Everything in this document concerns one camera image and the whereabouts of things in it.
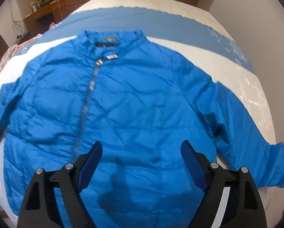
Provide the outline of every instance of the jacket's left sleeve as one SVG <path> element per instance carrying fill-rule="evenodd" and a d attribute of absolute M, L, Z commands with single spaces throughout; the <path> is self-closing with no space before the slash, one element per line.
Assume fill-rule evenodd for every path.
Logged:
<path fill-rule="evenodd" d="M 284 144 L 267 143 L 242 102 L 220 82 L 178 53 L 172 64 L 183 95 L 230 167 L 247 167 L 257 187 L 284 187 Z"/>
<path fill-rule="evenodd" d="M 17 102 L 24 93 L 25 88 L 32 80 L 39 64 L 36 61 L 30 61 L 27 66 L 7 65 L 0 73 L 0 134 L 9 121 L 11 112 L 16 107 Z M 14 82 L 3 84 L 9 80 L 15 79 Z"/>

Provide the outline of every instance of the bed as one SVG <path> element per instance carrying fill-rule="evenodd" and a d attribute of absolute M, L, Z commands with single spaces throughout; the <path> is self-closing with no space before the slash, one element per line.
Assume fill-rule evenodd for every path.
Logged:
<path fill-rule="evenodd" d="M 178 51 L 220 81 L 242 101 L 263 137 L 275 144 L 275 133 L 266 96 L 252 64 L 228 32 L 210 13 L 173 0 L 91 0 L 34 43 L 18 52 L 0 74 L 0 86 L 17 79 L 26 63 L 42 52 L 88 31 L 142 30 L 152 42 Z M 3 146 L 0 142 L 0 205 L 16 223 L 5 193 Z M 264 207 L 272 188 L 259 190 Z"/>

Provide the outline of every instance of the blue jacket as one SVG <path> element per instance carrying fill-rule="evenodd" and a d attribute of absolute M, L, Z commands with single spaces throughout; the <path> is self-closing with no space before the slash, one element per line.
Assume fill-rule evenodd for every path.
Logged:
<path fill-rule="evenodd" d="M 284 186 L 284 145 L 264 140 L 229 89 L 141 31 L 83 32 L 31 60 L 1 88 L 4 127 L 17 215 L 37 168 L 60 169 L 95 141 L 103 158 L 81 197 L 99 228 L 188 225 L 203 192 L 182 160 L 184 140 L 209 161 L 220 153 L 234 170 L 246 166 L 258 187 Z"/>

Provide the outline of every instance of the blue stripe on bedsheet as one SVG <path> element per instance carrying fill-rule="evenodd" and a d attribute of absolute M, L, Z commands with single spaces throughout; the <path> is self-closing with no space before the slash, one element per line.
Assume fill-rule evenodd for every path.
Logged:
<path fill-rule="evenodd" d="M 81 31 L 142 30 L 148 37 L 167 39 L 220 54 L 253 72 L 252 64 L 237 44 L 209 26 L 180 15 L 139 7 L 100 8 L 69 15 L 35 41 L 49 42 Z"/>

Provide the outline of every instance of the metal zipper teeth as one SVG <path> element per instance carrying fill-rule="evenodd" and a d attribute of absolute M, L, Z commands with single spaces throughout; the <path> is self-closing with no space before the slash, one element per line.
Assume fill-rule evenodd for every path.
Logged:
<path fill-rule="evenodd" d="M 97 77 L 97 75 L 99 74 L 99 70 L 101 65 L 103 64 L 103 60 L 99 59 L 95 61 L 95 67 L 93 69 L 93 74 L 92 77 L 89 81 L 89 85 L 88 85 L 88 93 L 87 93 L 87 97 L 85 99 L 85 104 L 83 106 L 83 110 L 82 110 L 82 114 L 81 114 L 81 119 L 80 119 L 80 126 L 79 126 L 79 135 L 77 137 L 76 143 L 75 143 L 75 147 L 73 150 L 73 158 L 72 158 L 72 163 L 75 163 L 75 161 L 77 160 L 77 155 L 78 152 L 80 150 L 80 146 L 82 144 L 82 139 L 83 139 L 83 127 L 85 124 L 85 120 L 86 120 L 86 116 L 87 116 L 87 112 L 89 110 L 89 103 L 91 100 L 91 94 L 94 90 L 94 86 L 95 86 L 95 79 Z"/>

